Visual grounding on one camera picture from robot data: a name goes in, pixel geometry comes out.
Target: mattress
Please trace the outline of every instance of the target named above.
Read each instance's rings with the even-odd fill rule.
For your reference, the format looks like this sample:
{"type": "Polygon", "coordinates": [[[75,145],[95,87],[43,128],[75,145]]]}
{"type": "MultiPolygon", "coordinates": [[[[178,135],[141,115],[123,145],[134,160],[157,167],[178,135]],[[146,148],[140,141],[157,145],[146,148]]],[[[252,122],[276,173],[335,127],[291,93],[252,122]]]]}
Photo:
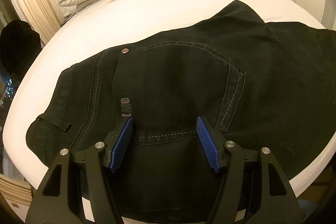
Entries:
{"type": "MultiPolygon", "coordinates": [[[[100,0],[76,14],[44,47],[11,104],[3,130],[5,149],[24,177],[37,188],[47,167],[26,145],[29,125],[43,113],[60,73],[102,50],[137,42],[155,33],[189,27],[217,14],[234,0],[100,0]]],[[[265,22],[297,21],[324,29],[291,0],[240,0],[265,22]]],[[[334,136],[321,154],[290,183],[299,196],[322,172],[336,150],[334,136]]]]}

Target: blue gripper pad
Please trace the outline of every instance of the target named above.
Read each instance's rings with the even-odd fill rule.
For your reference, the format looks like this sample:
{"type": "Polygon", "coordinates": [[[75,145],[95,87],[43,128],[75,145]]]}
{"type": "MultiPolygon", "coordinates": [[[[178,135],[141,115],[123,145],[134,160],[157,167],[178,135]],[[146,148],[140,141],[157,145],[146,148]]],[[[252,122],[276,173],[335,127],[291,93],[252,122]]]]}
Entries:
{"type": "Polygon", "coordinates": [[[215,172],[218,173],[221,169],[221,165],[219,164],[218,150],[201,117],[197,118],[196,132],[199,140],[201,141],[204,153],[207,157],[210,167],[214,168],[215,172]]]}
{"type": "Polygon", "coordinates": [[[133,119],[128,118],[123,130],[121,131],[112,151],[110,170],[115,172],[121,166],[126,149],[133,133],[133,119]]]}

